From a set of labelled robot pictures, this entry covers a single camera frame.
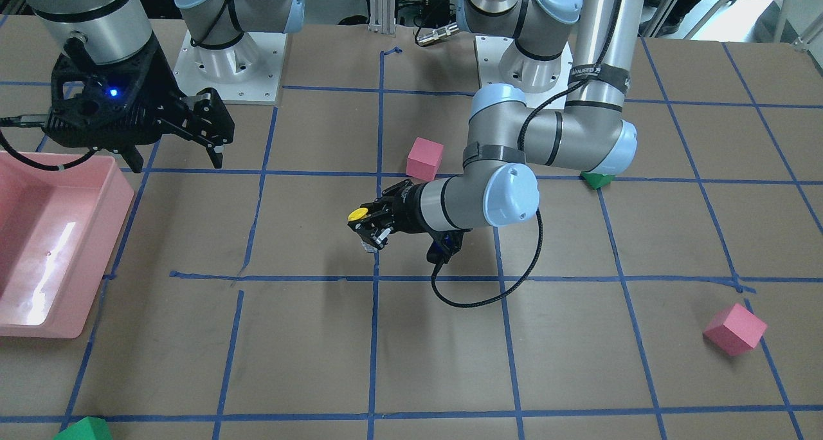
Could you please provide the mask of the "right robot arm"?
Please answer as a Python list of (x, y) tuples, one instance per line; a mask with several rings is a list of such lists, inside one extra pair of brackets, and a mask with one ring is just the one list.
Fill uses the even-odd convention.
[(25, 0), (61, 53), (51, 73), (47, 113), (2, 118), (4, 127), (39, 127), (60, 146), (83, 148), (74, 161), (47, 165), (2, 139), (10, 156), (35, 169), (77, 167), (100, 151), (118, 154), (139, 173), (139, 146), (166, 134), (205, 148), (213, 167), (233, 143), (235, 122), (224, 87), (267, 78), (253, 33), (296, 33), (305, 0), (174, 0), (189, 32), (187, 50), (206, 84), (183, 91), (141, 0)]

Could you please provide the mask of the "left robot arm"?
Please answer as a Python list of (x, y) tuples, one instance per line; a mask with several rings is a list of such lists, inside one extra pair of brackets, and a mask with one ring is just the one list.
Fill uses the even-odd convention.
[(466, 232), (527, 222), (538, 210), (531, 165), (620, 174), (637, 148), (623, 120), (644, 0), (458, 0), (458, 27), (512, 39), (510, 75), (556, 68), (570, 32), (573, 61), (561, 111), (527, 106), (523, 81), (479, 89), (471, 101), (462, 173), (424, 184), (404, 180), (361, 205), (348, 226), (382, 249), (396, 232)]

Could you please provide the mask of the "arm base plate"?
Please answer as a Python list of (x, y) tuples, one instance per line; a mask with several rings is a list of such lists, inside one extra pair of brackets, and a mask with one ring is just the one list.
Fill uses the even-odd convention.
[(218, 91), (226, 105), (276, 105), (289, 36), (245, 33), (232, 47), (206, 50), (190, 44), (187, 32), (173, 72), (185, 95)]
[(527, 106), (535, 108), (568, 87), (568, 74), (573, 64), (570, 43), (561, 56), (550, 61), (527, 58), (506, 37), (475, 37), (479, 85), (509, 84), (525, 94)]

